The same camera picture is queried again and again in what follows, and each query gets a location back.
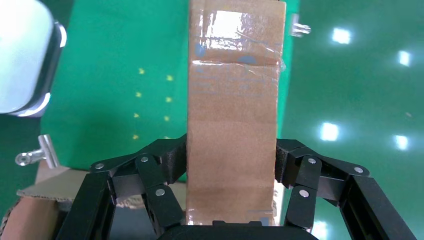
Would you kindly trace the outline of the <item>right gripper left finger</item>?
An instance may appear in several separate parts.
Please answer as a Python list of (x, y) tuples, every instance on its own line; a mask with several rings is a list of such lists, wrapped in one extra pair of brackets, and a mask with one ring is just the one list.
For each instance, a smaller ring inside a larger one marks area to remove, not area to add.
[(56, 239), (109, 239), (118, 202), (133, 195), (142, 197), (156, 239), (165, 239), (185, 218), (170, 185), (185, 172), (186, 138), (157, 139), (135, 153), (93, 163)]

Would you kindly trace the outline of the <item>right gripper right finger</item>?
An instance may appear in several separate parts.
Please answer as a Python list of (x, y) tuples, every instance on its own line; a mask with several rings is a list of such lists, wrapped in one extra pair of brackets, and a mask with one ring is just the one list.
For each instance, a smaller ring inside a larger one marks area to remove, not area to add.
[(367, 168), (278, 139), (275, 180), (291, 190), (284, 225), (309, 233), (316, 200), (337, 207), (353, 240), (413, 240), (415, 235)]

